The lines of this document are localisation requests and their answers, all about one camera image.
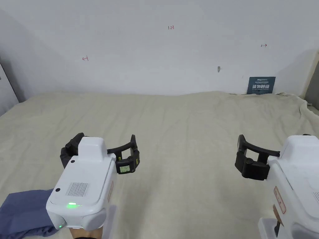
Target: wrinkled fabric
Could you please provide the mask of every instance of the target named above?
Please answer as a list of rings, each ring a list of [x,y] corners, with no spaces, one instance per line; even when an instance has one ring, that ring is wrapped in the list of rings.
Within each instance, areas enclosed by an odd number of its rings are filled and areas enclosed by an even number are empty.
[[[290,135],[319,137],[319,117],[286,94],[39,95],[0,117],[0,203],[12,192],[53,188],[61,148],[79,132],[108,148],[136,135],[140,165],[118,175],[112,193],[113,238],[247,239],[259,238],[260,217],[274,215],[265,182],[234,166],[238,135],[280,150]],[[63,228],[51,238],[72,236]]]
[[[50,190],[10,193],[0,207],[0,238],[51,236],[57,232],[46,210]]]

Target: green led light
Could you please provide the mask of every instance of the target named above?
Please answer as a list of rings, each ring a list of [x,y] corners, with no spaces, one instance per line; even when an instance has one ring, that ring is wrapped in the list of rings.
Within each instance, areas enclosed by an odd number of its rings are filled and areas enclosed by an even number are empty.
[[[67,208],[77,208],[80,206],[82,206],[82,205],[66,205]]]

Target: label sticker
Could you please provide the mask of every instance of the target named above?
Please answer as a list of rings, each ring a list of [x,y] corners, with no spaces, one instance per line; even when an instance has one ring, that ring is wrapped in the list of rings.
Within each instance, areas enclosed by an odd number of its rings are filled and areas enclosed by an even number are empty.
[[[130,171],[130,166],[123,166],[123,167],[120,167],[120,172],[121,173],[125,173],[125,172],[129,172]]]
[[[111,195],[112,195],[112,191],[113,191],[113,185],[114,185],[114,183],[112,181],[110,192],[108,193],[108,202],[110,202],[110,199],[111,199]]]
[[[279,193],[277,187],[275,187],[275,189],[274,189],[274,194],[275,194],[275,196],[276,196],[276,198],[277,198],[277,201],[278,201],[278,204],[279,204],[279,206],[280,206],[280,209],[281,209],[282,214],[285,214],[285,212],[286,212],[286,206],[285,206],[285,204],[284,204],[284,201],[283,201],[282,198],[281,198],[281,195],[280,195],[280,193]]]

